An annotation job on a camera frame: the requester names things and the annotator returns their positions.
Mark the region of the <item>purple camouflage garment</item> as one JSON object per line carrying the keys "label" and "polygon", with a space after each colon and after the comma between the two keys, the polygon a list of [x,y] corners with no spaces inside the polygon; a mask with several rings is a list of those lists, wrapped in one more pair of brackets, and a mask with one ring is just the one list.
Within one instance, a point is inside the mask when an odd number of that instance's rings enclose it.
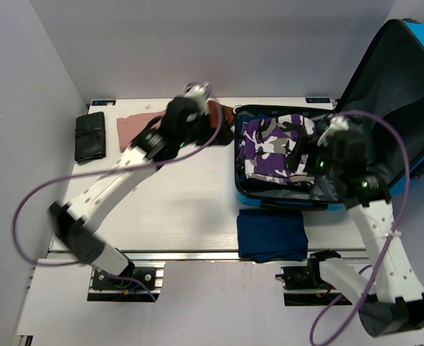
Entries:
{"label": "purple camouflage garment", "polygon": [[238,158],[244,162],[247,179],[301,189],[311,189],[314,180],[291,180],[287,170],[287,148],[295,145],[295,134],[290,133],[290,124],[302,125],[309,135],[315,135],[315,124],[300,114],[253,119],[244,123],[242,143]]}

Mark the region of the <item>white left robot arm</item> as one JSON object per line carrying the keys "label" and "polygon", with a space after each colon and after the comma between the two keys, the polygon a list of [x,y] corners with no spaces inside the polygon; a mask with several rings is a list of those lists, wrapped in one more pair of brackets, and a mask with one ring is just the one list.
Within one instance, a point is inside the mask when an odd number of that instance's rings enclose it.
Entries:
{"label": "white left robot arm", "polygon": [[172,161],[182,146],[230,144],[234,123],[230,107],[203,96],[175,97],[163,115],[148,121],[131,140],[109,173],[67,203],[49,207],[56,237],[80,263],[102,272],[117,287],[127,287],[134,263],[95,232],[131,190],[157,173],[163,162]]}

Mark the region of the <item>brown folded towel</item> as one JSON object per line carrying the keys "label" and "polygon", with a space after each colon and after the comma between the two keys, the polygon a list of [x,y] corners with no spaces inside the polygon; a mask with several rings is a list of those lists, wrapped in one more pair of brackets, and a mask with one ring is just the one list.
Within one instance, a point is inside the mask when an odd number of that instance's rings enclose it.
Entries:
{"label": "brown folded towel", "polygon": [[209,133],[213,135],[218,127],[218,123],[221,120],[221,126],[218,134],[216,135],[213,145],[226,146],[234,140],[234,124],[236,122],[233,108],[222,105],[216,101],[209,100],[209,120],[210,127]]}

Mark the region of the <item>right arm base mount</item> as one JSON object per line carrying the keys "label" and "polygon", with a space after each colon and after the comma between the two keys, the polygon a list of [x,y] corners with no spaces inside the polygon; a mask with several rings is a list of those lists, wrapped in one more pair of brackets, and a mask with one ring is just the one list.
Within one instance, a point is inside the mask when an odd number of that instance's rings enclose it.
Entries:
{"label": "right arm base mount", "polygon": [[327,306],[340,296],[340,292],[332,285],[315,283],[307,267],[282,267],[275,279],[282,283],[286,307]]}

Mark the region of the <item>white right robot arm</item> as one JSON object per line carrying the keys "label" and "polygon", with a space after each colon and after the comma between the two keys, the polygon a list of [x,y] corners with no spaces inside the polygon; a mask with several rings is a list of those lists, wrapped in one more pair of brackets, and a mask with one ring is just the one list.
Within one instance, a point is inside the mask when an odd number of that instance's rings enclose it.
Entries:
{"label": "white right robot arm", "polygon": [[365,278],[340,254],[324,250],[309,257],[301,282],[337,289],[355,305],[353,314],[372,337],[424,328],[424,287],[400,239],[387,183],[367,167],[365,136],[345,121],[331,122],[302,148],[308,155],[305,170],[332,179],[359,230],[372,273]]}

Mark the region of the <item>small navy blue cloth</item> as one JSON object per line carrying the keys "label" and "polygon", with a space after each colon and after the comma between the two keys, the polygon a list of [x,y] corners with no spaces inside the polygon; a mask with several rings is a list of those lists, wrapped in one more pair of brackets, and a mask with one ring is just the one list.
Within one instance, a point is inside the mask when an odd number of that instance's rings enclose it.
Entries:
{"label": "small navy blue cloth", "polygon": [[239,211],[237,241],[239,257],[257,263],[302,261],[309,243],[302,213],[256,208]]}

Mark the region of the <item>black rolled pouch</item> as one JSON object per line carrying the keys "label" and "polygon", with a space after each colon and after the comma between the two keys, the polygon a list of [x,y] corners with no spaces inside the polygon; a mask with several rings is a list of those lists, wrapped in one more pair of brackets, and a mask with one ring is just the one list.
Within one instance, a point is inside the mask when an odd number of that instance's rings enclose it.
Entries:
{"label": "black rolled pouch", "polygon": [[79,116],[75,125],[74,161],[83,164],[106,157],[104,112]]}

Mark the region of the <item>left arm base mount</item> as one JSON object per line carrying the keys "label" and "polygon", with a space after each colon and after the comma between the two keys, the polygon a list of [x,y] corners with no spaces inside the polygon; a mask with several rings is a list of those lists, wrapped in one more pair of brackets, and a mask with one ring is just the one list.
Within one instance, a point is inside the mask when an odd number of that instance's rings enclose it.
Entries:
{"label": "left arm base mount", "polygon": [[164,262],[135,262],[131,274],[136,282],[109,278],[93,270],[87,300],[91,302],[153,303],[158,299],[164,278]]}

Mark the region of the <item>pink cloth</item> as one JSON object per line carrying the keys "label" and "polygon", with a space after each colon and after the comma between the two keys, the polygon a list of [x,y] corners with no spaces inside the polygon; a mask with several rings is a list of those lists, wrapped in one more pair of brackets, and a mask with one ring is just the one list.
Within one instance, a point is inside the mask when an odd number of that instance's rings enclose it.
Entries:
{"label": "pink cloth", "polygon": [[119,149],[123,152],[131,141],[156,117],[161,117],[165,111],[146,112],[116,119]]}

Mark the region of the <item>large navy blue garment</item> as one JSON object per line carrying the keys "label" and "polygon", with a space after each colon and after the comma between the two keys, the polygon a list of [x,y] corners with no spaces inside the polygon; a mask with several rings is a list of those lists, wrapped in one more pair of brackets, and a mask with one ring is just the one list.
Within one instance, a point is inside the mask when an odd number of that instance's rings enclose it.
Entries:
{"label": "large navy blue garment", "polygon": [[238,158],[239,149],[242,143],[242,128],[244,123],[253,119],[261,120],[265,115],[257,116],[251,112],[241,111],[236,114],[236,123],[234,128],[234,182],[235,187],[242,195],[254,195],[265,190],[262,181],[256,179],[247,179],[244,174],[244,162]]}

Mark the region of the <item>blue hard-shell suitcase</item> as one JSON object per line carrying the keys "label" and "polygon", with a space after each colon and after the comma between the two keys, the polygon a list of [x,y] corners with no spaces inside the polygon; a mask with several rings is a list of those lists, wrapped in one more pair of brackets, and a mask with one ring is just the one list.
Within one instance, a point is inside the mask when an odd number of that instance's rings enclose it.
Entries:
{"label": "blue hard-shell suitcase", "polygon": [[377,32],[343,95],[333,105],[328,98],[307,97],[289,105],[240,105],[234,114],[247,111],[278,117],[300,114],[321,124],[331,112],[362,110],[387,121],[401,136],[409,164],[392,134],[363,117],[350,125],[368,140],[368,168],[379,173],[392,195],[405,188],[407,177],[424,175],[424,24],[391,19]]}

